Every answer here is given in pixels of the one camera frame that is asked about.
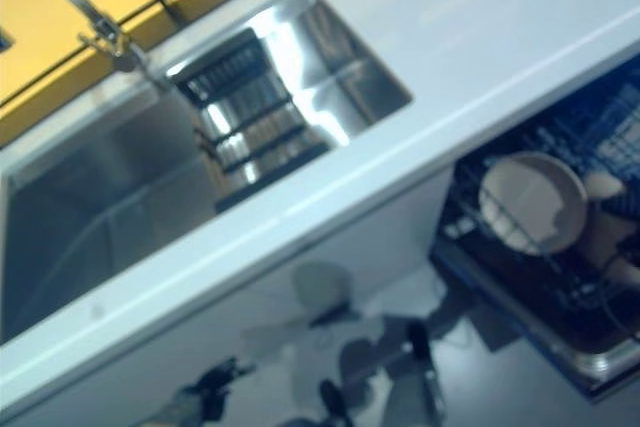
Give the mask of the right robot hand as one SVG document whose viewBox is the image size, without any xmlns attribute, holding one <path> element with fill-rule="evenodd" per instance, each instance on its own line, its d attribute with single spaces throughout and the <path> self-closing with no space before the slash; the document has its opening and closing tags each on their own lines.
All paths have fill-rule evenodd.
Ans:
<svg viewBox="0 0 640 427">
<path fill-rule="evenodd" d="M 636 223 L 622 214 L 605 209 L 609 201 L 626 200 L 629 188 L 619 178 L 605 171 L 592 171 L 584 176 L 588 194 L 588 218 L 579 247 L 582 255 L 597 268 L 618 253 L 617 244 L 637 231 Z"/>
</svg>

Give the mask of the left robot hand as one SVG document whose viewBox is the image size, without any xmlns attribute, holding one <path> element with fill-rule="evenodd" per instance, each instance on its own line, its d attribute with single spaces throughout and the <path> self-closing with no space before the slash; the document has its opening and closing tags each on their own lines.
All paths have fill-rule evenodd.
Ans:
<svg viewBox="0 0 640 427">
<path fill-rule="evenodd" d="M 218 422 L 225 411 L 227 396 L 234 381 L 256 370 L 254 363 L 238 363 L 230 357 L 206 371 L 196 382 L 195 390 L 200 398 L 201 423 Z"/>
</svg>

